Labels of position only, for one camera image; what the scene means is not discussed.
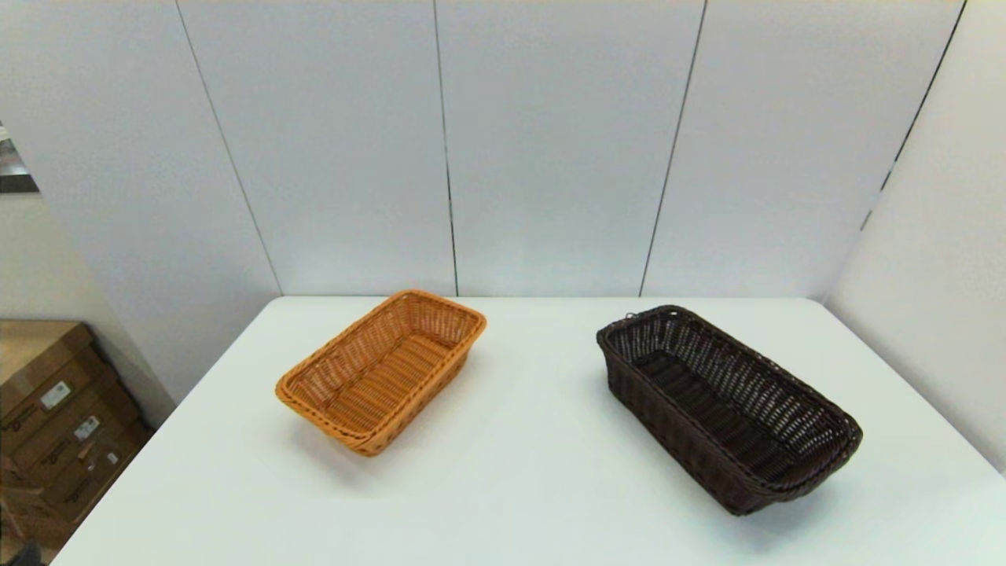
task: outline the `dark brown wicker basket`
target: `dark brown wicker basket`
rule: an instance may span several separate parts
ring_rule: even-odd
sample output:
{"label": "dark brown wicker basket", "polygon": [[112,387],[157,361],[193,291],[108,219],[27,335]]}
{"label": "dark brown wicker basket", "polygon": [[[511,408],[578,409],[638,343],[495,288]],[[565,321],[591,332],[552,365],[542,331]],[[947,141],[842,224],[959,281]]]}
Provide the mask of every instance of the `dark brown wicker basket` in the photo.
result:
{"label": "dark brown wicker basket", "polygon": [[681,308],[630,316],[598,344],[615,397],[734,515],[809,494],[862,440],[820,393]]}

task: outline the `basket rim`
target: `basket rim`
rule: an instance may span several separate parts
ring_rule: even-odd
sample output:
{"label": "basket rim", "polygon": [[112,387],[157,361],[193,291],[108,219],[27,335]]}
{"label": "basket rim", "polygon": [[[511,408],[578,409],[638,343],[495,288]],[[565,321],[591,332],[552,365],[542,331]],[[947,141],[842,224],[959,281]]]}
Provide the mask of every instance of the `basket rim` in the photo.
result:
{"label": "basket rim", "polygon": [[[728,342],[731,346],[736,347],[741,351],[743,355],[750,356],[754,359],[756,363],[767,369],[775,378],[781,380],[783,383],[790,386],[794,386],[798,394],[813,399],[816,403],[819,403],[826,411],[829,417],[836,419],[836,424],[840,425],[845,432],[845,442],[842,446],[835,451],[835,454],[827,462],[823,463],[821,467],[813,475],[809,476],[802,482],[797,484],[785,484],[779,482],[768,482],[761,476],[751,471],[750,467],[739,461],[729,450],[726,450],[722,443],[716,438],[708,433],[701,424],[698,423],[687,411],[685,411],[680,404],[677,403],[672,397],[668,396],[663,391],[655,388],[649,380],[646,379],[645,374],[643,374],[639,369],[629,363],[629,361],[619,354],[615,346],[611,343],[611,335],[615,331],[639,325],[650,319],[654,319],[664,313],[675,312],[679,313],[685,317],[692,318],[698,321],[700,324],[706,326],[710,331],[719,335],[721,340]],[[735,471],[740,473],[748,482],[753,482],[758,484],[760,488],[764,491],[775,494],[778,496],[784,496],[791,493],[799,493],[808,485],[813,485],[823,478],[827,478],[833,471],[841,467],[851,456],[852,453],[856,451],[859,447],[859,443],[862,440],[862,429],[859,424],[853,419],[849,414],[843,411],[840,407],[835,405],[832,401],[828,400],[820,392],[812,388],[810,385],[804,383],[802,380],[788,372],[786,369],[776,364],[769,358],[759,354],[757,351],[750,347],[744,345],[740,341],[734,339],[729,334],[725,333],[715,325],[709,323],[705,319],[702,319],[695,313],[678,307],[678,306],[662,306],[643,313],[630,315],[626,319],[616,321],[611,325],[608,325],[604,329],[598,332],[598,345],[604,352],[605,357],[612,357],[617,360],[622,366],[627,368],[636,378],[656,395],[658,395],[665,403],[667,403],[670,408],[682,416],[685,421],[689,423],[691,428],[702,437],[707,440],[707,443],[715,447],[716,452],[722,456],[728,465],[732,466]]]}
{"label": "basket rim", "polygon": [[[437,366],[430,371],[430,374],[426,379],[423,380],[417,386],[412,388],[412,390],[398,403],[393,411],[390,411],[385,415],[376,425],[374,425],[370,430],[366,432],[355,432],[347,429],[344,426],[340,426],[332,422],[328,417],[315,410],[313,407],[301,401],[296,395],[291,391],[291,382],[300,376],[305,370],[316,364],[321,358],[328,354],[328,351],[336,347],[339,343],[345,341],[349,337],[356,334],[364,325],[369,323],[380,313],[390,308],[395,303],[405,299],[406,297],[414,296],[423,298],[424,300],[431,301],[439,304],[442,307],[464,313],[465,315],[472,316],[476,319],[477,323],[475,329],[466,337],[463,341],[458,343],[451,351],[441,360]],[[440,296],[423,292],[421,290],[404,290],[398,292],[383,302],[377,307],[370,310],[366,315],[355,321],[352,325],[347,327],[344,331],[339,333],[335,338],[329,340],[324,345],[319,347],[311,356],[305,358],[296,366],[291,368],[276,384],[276,396],[285,405],[293,409],[296,413],[300,414],[302,417],[311,421],[312,424],[322,429],[329,435],[336,436],[344,444],[349,447],[355,447],[365,444],[370,439],[374,438],[385,429],[388,428],[390,423],[394,422],[398,415],[408,406],[408,404],[420,394],[425,392],[431,384],[437,382],[438,379],[443,377],[448,368],[450,368],[455,362],[457,362],[461,357],[465,356],[469,350],[471,350],[472,345],[475,341],[482,335],[483,331],[486,330],[488,322],[484,315],[481,313],[469,309],[463,305],[457,304],[455,302],[441,298]]]}

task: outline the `wicker basket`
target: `wicker basket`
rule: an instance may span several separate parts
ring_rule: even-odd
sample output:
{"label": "wicker basket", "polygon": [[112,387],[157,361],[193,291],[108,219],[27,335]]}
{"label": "wicker basket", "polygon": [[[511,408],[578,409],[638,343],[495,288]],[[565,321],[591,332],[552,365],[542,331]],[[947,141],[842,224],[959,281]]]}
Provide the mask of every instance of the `wicker basket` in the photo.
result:
{"label": "wicker basket", "polygon": [[380,453],[461,371],[482,315],[401,292],[283,376],[276,395],[364,456]]}
{"label": "wicker basket", "polygon": [[615,397],[734,515],[810,493],[862,440],[820,393],[683,309],[631,316],[598,344]]}

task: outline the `orange wicker basket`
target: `orange wicker basket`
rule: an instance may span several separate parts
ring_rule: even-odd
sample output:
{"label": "orange wicker basket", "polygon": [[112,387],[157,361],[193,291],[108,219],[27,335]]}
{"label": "orange wicker basket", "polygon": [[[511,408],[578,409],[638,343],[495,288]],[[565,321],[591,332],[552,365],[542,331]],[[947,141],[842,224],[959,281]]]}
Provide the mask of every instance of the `orange wicker basket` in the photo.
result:
{"label": "orange wicker basket", "polygon": [[375,456],[458,375],[486,318],[424,292],[401,292],[276,384],[294,411],[348,448]]}

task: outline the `cardboard box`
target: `cardboard box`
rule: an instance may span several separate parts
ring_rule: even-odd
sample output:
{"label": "cardboard box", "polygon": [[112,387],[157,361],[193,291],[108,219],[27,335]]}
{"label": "cardboard box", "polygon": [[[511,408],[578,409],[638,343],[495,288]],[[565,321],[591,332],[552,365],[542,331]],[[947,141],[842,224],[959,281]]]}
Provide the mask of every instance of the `cardboard box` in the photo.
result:
{"label": "cardboard box", "polygon": [[139,452],[148,437],[140,420],[116,438],[99,438],[80,450],[51,486],[37,490],[3,489],[12,517],[39,517],[75,523],[97,502]]}
{"label": "cardboard box", "polygon": [[79,323],[0,321],[0,418],[93,341]]}
{"label": "cardboard box", "polygon": [[[114,375],[109,370],[111,381]],[[11,456],[0,455],[3,485],[44,488],[73,460],[89,440],[102,433],[115,438],[139,417],[133,399],[119,384],[95,382]]]}
{"label": "cardboard box", "polygon": [[58,519],[44,517],[8,516],[10,527],[4,528],[4,536],[8,529],[10,534],[21,541],[35,541],[42,548],[62,548],[70,535],[80,526],[79,522],[70,523]]}
{"label": "cardboard box", "polygon": [[92,381],[101,381],[109,371],[98,353],[93,348],[85,347],[0,418],[0,453],[13,454]]}

